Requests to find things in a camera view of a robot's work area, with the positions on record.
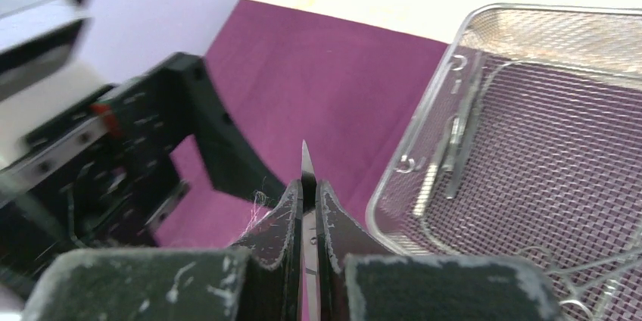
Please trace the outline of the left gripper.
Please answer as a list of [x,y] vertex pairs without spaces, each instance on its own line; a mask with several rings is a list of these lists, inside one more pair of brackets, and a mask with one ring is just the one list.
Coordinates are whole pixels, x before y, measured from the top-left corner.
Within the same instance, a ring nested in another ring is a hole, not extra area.
[[26,298],[73,249],[157,247],[161,209],[184,189],[170,155],[190,135],[212,189],[277,205],[285,185],[235,125],[204,59],[173,54],[165,83],[100,91],[1,172],[2,287]]

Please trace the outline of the metal mesh instrument tray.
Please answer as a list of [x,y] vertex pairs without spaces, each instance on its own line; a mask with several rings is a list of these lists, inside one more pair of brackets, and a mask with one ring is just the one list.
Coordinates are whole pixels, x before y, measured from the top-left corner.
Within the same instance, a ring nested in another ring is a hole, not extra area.
[[[466,89],[481,82],[452,172],[412,214]],[[366,209],[401,254],[517,255],[566,320],[641,318],[641,11],[494,4],[462,23]]]

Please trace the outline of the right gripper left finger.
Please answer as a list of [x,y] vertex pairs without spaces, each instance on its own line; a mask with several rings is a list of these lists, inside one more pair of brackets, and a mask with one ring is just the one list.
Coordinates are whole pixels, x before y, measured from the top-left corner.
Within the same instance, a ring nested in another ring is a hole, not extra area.
[[299,320],[301,183],[223,249],[78,249],[37,282],[25,320]]

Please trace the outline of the purple cloth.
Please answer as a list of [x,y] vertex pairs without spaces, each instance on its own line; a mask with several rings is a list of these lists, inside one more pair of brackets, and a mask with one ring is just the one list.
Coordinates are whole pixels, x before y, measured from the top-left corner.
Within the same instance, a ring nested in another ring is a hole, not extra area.
[[358,222],[446,45],[376,26],[241,0],[206,60],[233,122],[283,182],[307,143]]

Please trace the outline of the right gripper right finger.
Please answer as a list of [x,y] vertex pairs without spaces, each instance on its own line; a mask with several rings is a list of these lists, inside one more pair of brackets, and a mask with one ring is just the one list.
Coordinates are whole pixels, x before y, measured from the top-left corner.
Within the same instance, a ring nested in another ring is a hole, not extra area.
[[559,320],[553,288],[517,257],[402,255],[343,209],[327,181],[316,187],[322,320]]

